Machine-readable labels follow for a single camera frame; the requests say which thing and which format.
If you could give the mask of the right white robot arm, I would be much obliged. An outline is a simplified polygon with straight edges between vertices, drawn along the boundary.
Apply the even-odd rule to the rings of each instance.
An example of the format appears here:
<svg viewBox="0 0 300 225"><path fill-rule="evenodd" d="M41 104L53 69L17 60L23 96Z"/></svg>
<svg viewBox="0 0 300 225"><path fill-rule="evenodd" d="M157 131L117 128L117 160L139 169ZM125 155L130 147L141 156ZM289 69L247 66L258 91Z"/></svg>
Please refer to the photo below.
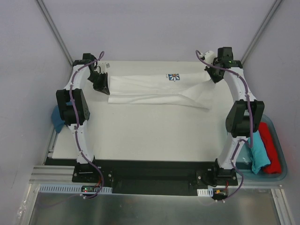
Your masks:
<svg viewBox="0 0 300 225"><path fill-rule="evenodd" d="M228 175L234 170L235 162L241 148L254 144L253 134L258 131L264 111L264 102L258 101L250 91L244 77L243 65L235 60L231 47L221 47L212 63L204 62L214 83L222 80L229 87L233 99L226 119L227 140L220 156L216 159L217 169L211 173L211 180L216 185L227 181Z"/></svg>

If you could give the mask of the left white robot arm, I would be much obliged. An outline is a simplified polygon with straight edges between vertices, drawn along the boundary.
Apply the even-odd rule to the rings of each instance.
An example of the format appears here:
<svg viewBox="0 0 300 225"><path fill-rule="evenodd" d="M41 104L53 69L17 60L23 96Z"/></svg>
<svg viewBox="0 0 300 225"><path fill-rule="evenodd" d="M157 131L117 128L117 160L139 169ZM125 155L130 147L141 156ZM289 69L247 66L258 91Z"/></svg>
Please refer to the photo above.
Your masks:
<svg viewBox="0 0 300 225"><path fill-rule="evenodd" d="M91 53L84 53L81 60L74 61L67 85L56 91L60 118L72 133L77 151L76 161L79 164L91 164L95 158L88 140L87 123L90 111L83 88L89 81L95 91L110 95L106 71L109 64L100 63L104 54L102 51L95 57Z"/></svg>

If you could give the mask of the white printed t shirt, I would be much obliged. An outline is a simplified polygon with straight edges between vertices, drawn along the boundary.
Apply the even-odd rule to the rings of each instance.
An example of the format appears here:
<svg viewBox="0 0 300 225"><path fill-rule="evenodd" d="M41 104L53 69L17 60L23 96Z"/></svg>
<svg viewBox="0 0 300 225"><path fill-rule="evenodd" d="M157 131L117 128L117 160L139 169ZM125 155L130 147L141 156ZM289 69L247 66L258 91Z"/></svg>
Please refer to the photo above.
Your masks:
<svg viewBox="0 0 300 225"><path fill-rule="evenodd" d="M204 72L110 77L110 104L212 108L215 83Z"/></svg>

